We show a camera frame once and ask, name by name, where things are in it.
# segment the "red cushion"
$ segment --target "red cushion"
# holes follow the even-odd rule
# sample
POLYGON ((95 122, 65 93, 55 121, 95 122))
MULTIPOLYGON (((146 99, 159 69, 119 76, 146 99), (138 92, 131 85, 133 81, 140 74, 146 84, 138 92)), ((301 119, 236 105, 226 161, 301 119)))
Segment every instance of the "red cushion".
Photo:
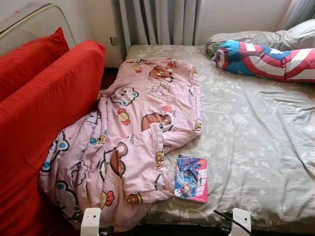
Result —
POLYGON ((0 101, 69 51, 63 30, 38 38, 0 57, 0 101))
POLYGON ((0 102, 2 236, 48 235, 56 224, 39 194, 38 172, 60 130, 95 103, 104 51, 95 42, 80 43, 0 102))

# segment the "wall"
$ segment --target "wall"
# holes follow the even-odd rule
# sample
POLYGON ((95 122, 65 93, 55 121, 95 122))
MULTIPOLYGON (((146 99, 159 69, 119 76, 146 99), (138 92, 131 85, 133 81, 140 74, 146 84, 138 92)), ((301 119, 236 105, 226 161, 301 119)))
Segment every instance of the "wall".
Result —
POLYGON ((201 36, 246 30, 275 31, 290 0, 204 0, 201 36))
MULTIPOLYGON (((106 67, 122 62, 120 47, 111 46, 111 36, 122 42, 118 0, 0 0, 0 20, 28 2, 53 2, 61 7, 77 43, 87 39, 106 46, 106 67)), ((199 44, 220 32, 275 31, 290 0, 203 0, 199 44)))
POLYGON ((120 46, 112 46, 110 41, 111 36, 118 35, 111 0, 84 2, 96 42, 106 45, 106 67, 119 67, 123 62, 120 46))
POLYGON ((94 39, 83 0, 0 0, 0 20, 29 2, 55 3, 63 10, 77 43, 94 39))

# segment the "body pillow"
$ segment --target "body pillow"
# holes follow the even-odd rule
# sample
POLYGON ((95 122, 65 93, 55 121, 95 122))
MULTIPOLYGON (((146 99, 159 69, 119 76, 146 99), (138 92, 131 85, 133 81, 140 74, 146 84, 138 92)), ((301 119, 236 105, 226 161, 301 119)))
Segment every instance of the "body pillow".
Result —
POLYGON ((280 52, 240 41, 226 41, 216 51, 217 66, 234 73, 283 82, 315 82, 315 49, 280 52))
POLYGON ((0 57, 0 102, 69 51, 62 28, 0 57))
POLYGON ((315 19, 302 22, 289 30, 277 32, 254 30, 236 33, 216 33, 205 43, 206 53, 212 58, 218 47, 228 40, 258 44, 281 51, 315 48, 315 19))

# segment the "book cover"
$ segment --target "book cover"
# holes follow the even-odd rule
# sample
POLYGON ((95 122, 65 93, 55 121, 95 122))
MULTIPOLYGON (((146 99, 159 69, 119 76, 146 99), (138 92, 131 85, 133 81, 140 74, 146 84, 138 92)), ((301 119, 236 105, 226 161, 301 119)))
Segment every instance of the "book cover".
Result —
POLYGON ((208 202, 206 159, 178 155, 174 195, 201 203, 208 202))

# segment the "white clamp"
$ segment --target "white clamp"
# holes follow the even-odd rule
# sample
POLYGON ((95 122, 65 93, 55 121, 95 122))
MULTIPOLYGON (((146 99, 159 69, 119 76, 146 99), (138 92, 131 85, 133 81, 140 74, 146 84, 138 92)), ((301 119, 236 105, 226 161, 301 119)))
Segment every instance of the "white clamp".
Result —
MULTIPOLYGON (((246 229, 251 231, 252 225, 251 225, 251 214, 246 210, 241 210, 238 208, 233 208, 233 220, 240 223, 242 226, 244 226, 246 229)), ((248 236, 248 233, 244 231, 241 227, 238 225, 232 223, 232 229, 229 236, 248 236)))
POLYGON ((80 236, 99 236, 100 208, 86 208, 84 211, 80 236))

